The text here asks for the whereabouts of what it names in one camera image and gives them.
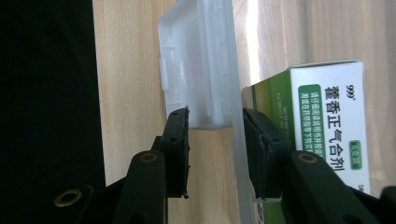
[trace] translucent plastic box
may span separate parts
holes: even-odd
[[[161,18],[159,34],[166,113],[188,106],[193,129],[234,128],[241,223],[253,223],[232,0],[180,0]]]

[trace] plastic lid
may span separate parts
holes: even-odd
[[[180,0],[160,21],[166,113],[188,106],[193,129],[231,127],[232,104],[239,104],[231,99],[239,76],[227,4]]]

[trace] green label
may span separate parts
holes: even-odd
[[[298,93],[303,150],[326,160],[320,86],[301,86]]]
[[[362,167],[361,164],[361,142],[350,141],[349,142],[349,155],[350,155],[350,168],[352,170],[359,170]]]

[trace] black fabric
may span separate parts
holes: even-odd
[[[105,187],[92,1],[0,0],[0,223]]]

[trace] wooden surface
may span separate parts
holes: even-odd
[[[175,2],[93,1],[107,184],[162,135],[157,27]],[[292,64],[364,61],[374,196],[396,185],[395,11],[392,0],[233,0],[241,89]],[[191,197],[170,200],[170,223],[238,223],[232,136],[190,131]]]

